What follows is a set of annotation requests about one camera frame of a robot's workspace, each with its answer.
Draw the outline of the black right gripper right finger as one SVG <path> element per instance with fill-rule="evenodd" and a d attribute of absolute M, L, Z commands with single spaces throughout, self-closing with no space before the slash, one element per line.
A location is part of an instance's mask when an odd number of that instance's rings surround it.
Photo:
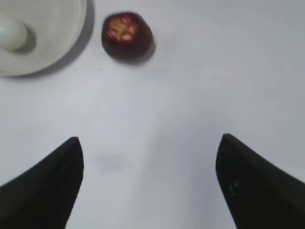
<path fill-rule="evenodd" d="M 215 170 L 238 229 L 305 227 L 304 182 L 279 169 L 235 136 L 222 136 Z"/>

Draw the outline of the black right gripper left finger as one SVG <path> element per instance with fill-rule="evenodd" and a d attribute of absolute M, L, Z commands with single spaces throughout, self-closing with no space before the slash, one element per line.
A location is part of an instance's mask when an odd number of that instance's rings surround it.
<path fill-rule="evenodd" d="M 84 171 L 81 144 L 71 137 L 29 170 L 0 187 L 2 229 L 63 229 Z"/>

